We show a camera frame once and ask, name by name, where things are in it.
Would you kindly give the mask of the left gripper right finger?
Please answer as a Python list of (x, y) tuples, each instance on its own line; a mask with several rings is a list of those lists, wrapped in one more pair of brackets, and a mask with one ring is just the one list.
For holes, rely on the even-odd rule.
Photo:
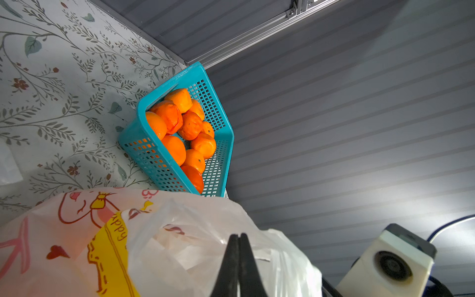
[(245, 233), (239, 238), (239, 287), (241, 297), (268, 297)]

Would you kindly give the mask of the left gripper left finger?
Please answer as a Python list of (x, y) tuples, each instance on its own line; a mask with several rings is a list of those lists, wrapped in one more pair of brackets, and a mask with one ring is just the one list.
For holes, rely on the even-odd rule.
[(239, 236), (231, 235), (211, 297), (237, 297), (239, 281)]

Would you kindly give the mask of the cartoon printed plastic bag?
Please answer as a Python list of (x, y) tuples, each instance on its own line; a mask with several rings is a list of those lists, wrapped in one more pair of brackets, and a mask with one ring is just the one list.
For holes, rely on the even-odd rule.
[(1, 295), (207, 297), (241, 234), (268, 296), (322, 295), (319, 269), (239, 204), (129, 188), (61, 193), (2, 226)]

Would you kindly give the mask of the teal plastic basket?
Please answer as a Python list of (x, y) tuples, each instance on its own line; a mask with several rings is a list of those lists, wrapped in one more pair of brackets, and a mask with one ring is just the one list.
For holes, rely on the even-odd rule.
[(145, 118), (146, 111), (176, 89), (189, 91), (191, 97), (202, 105), (205, 121), (214, 129), (217, 149), (215, 155), (206, 161), (203, 195), (223, 197), (235, 135), (212, 82), (199, 62), (168, 79), (140, 99), (136, 108), (136, 119), (120, 133), (118, 142), (158, 189), (196, 194), (197, 190)]

